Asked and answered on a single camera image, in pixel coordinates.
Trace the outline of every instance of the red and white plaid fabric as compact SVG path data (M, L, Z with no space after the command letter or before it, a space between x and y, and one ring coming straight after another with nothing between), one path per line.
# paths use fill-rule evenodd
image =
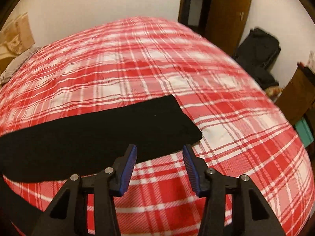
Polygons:
M203 132L193 148L197 156L223 174L249 175L287 235L297 235L314 203L299 137L239 65L179 23L130 18L44 47L0 90L0 135L170 94ZM41 210L64 183L6 182ZM184 236L197 234L204 199L192 192L178 152L137 164L115 204L123 235ZM93 198L88 210L94 232Z

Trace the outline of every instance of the pillow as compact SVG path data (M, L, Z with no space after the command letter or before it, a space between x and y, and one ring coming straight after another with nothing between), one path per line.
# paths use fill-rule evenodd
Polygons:
M13 59L4 72L0 76L0 85L7 83L14 73L36 52L38 52L41 47L34 47L24 51L21 55Z

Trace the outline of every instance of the black bag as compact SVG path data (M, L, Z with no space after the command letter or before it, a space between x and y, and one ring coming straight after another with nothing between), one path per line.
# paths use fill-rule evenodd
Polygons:
M279 41L274 36L255 28L237 48L233 59L262 89L266 89L279 85L267 69L275 62L280 51Z

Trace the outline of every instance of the metal pin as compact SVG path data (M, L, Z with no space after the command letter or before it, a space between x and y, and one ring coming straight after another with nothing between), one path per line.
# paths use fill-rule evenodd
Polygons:
M78 180L78 178L79 178L79 175L78 175L78 174L73 174L72 176L70 176L70 179L71 179L72 181L76 181L76 180Z
M248 181L249 180L249 176L247 176L247 175L241 175L241 179L243 180L243 181Z
M111 173L114 172L114 169L113 169L112 167L108 167L108 168L104 169L104 172L105 172L106 174L111 174Z
M215 169L214 168L208 168L207 173L210 175L213 175L215 173Z

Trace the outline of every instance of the plaid bedsheet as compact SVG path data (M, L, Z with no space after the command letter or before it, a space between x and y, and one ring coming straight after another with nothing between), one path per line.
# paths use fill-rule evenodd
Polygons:
M203 132L197 156L223 174L249 175L287 235L297 235L314 203L299 137L239 65L179 23L130 18L45 46L0 90L0 135L170 94ZM5 180L41 210L64 183ZM196 235L204 199L192 192L178 152L137 164L115 204L123 235ZM88 211L93 233L92 196Z

